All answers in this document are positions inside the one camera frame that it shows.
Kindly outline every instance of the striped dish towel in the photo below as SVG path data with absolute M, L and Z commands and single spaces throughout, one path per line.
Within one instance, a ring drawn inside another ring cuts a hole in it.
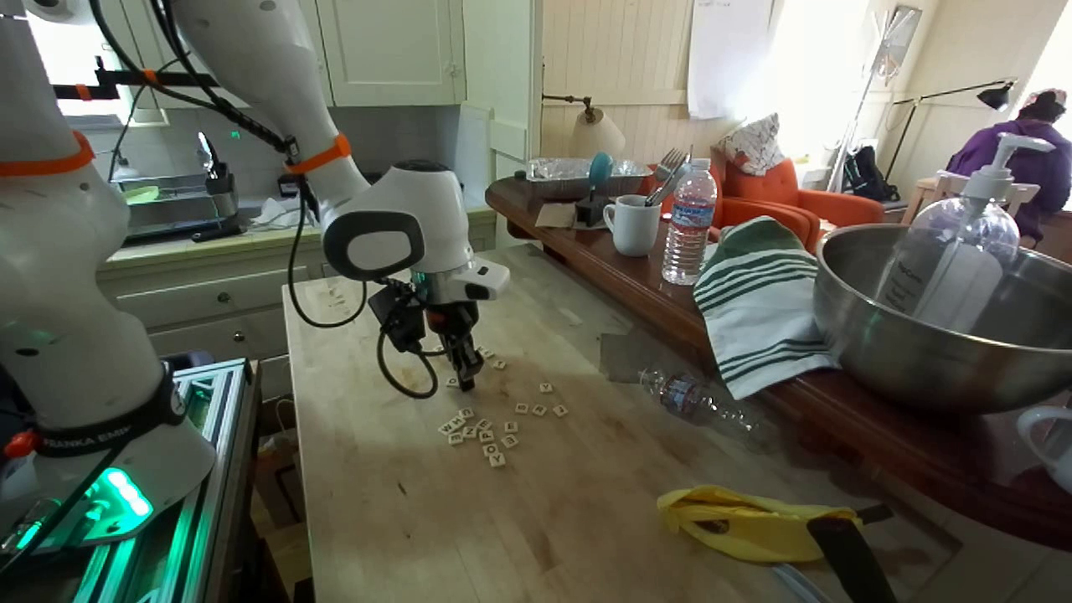
M 734 399 L 832 369 L 812 299 L 819 261 L 771 217 L 727 232 L 708 254 L 694 301 Z

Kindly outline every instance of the white cabinet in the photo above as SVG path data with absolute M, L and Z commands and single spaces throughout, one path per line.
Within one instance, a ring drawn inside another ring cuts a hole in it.
M 162 357 L 261 357 L 264 399 L 287 394 L 281 286 L 292 232 L 248 232 L 210 244 L 167 242 L 117 252 L 102 286 L 139 315 Z M 320 236 L 304 236 L 295 279 L 330 275 Z
M 459 104 L 459 0 L 314 0 L 339 108 Z

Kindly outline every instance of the plastic container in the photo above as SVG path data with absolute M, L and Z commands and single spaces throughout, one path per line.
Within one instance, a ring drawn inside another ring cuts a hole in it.
M 1013 186 L 1004 160 L 1049 151 L 1041 137 L 1001 132 L 998 152 L 976 170 L 963 197 L 928 204 L 880 270 L 877 301 L 925 324 L 976 330 L 1004 270 L 1020 256 L 1017 217 L 998 204 Z
M 692 160 L 678 181 L 667 247 L 663 247 L 663 279 L 669 283 L 694 283 L 705 261 L 708 227 L 715 217 L 717 184 L 708 160 Z

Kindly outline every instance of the metal mixing bowl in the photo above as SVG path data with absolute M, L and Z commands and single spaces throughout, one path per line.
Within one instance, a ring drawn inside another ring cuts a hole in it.
M 1072 386 L 1072 265 L 1021 252 L 972 334 L 875 301 L 906 227 L 841 227 L 820 244 L 815 315 L 841 369 L 925 413 L 1009 413 Z

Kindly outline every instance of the white mug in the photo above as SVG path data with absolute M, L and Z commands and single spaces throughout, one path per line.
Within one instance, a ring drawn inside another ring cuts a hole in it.
M 621 254 L 647 254 L 660 234 L 660 204 L 647 193 L 621 193 L 605 204 L 605 221 Z
M 1035 405 L 1017 419 L 1027 444 L 1041 457 L 1047 473 L 1072 492 L 1072 409 Z

